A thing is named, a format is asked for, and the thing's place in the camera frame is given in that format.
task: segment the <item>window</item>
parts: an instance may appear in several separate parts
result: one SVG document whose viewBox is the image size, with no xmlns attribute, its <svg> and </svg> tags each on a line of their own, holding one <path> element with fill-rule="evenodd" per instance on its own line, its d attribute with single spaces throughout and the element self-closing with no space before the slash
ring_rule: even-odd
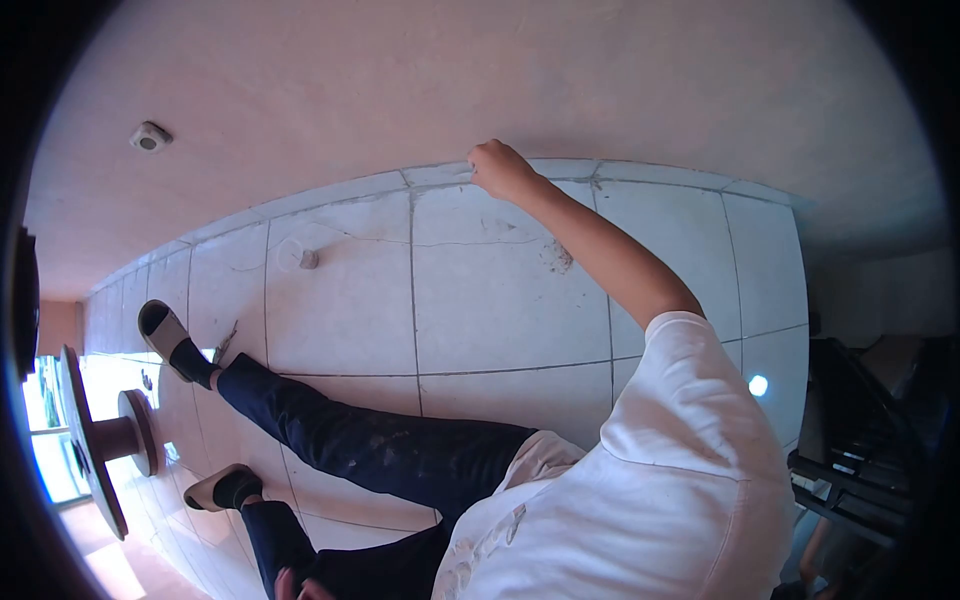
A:
<svg viewBox="0 0 960 600">
<path fill-rule="evenodd" d="M 73 456 L 60 392 L 60 359 L 39 356 L 34 367 L 36 372 L 23 384 L 23 398 L 36 465 L 50 500 L 55 504 L 69 503 L 90 495 L 90 487 Z"/>
</svg>

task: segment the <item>wall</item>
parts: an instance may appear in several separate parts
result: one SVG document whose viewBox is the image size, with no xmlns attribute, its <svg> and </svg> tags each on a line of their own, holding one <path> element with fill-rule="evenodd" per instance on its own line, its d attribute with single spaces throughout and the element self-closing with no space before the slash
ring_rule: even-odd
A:
<svg viewBox="0 0 960 600">
<path fill-rule="evenodd" d="M 148 119 L 174 136 L 152 156 L 128 144 Z M 210 221 L 494 136 L 772 185 L 797 195 L 811 252 L 945 239 L 914 110 L 844 3 L 127 0 L 36 156 L 41 295 L 75 300 Z"/>
<path fill-rule="evenodd" d="M 949 248 L 816 270 L 809 281 L 823 335 L 864 348 L 882 334 L 945 335 L 956 327 Z"/>
<path fill-rule="evenodd" d="M 36 355 L 60 356 L 60 347 L 64 344 L 83 353 L 83 311 L 84 306 L 79 302 L 41 300 Z"/>
</svg>

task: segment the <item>smoke detector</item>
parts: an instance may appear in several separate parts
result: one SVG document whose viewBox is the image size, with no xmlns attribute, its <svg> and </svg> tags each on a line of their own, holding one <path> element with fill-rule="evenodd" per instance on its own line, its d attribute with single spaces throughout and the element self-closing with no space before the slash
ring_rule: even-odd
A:
<svg viewBox="0 0 960 600">
<path fill-rule="evenodd" d="M 144 121 L 136 128 L 130 138 L 130 145 L 141 152 L 153 155 L 174 141 L 173 135 L 167 133 L 156 123 Z"/>
</svg>

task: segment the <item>sleeve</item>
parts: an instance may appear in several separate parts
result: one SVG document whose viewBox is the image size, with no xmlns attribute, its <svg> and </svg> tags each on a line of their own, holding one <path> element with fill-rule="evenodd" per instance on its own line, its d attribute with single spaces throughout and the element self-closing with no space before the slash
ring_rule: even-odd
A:
<svg viewBox="0 0 960 600">
<path fill-rule="evenodd" d="M 650 322 L 646 350 L 600 441 L 633 463 L 738 480 L 786 473 L 770 423 L 713 327 L 687 312 Z"/>
</svg>

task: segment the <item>hand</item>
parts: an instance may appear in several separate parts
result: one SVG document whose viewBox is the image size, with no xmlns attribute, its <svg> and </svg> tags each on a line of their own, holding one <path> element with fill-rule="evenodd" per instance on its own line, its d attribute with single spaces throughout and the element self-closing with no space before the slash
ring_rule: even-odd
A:
<svg viewBox="0 0 960 600">
<path fill-rule="evenodd" d="M 276 600 L 295 600 L 294 569 L 282 568 L 274 581 L 274 598 Z M 296 600 L 336 600 L 323 586 L 312 579 L 303 582 L 300 595 Z"/>
<path fill-rule="evenodd" d="M 467 162 L 473 167 L 470 181 L 500 200 L 515 203 L 548 184 L 523 156 L 498 139 L 474 146 Z"/>
</svg>

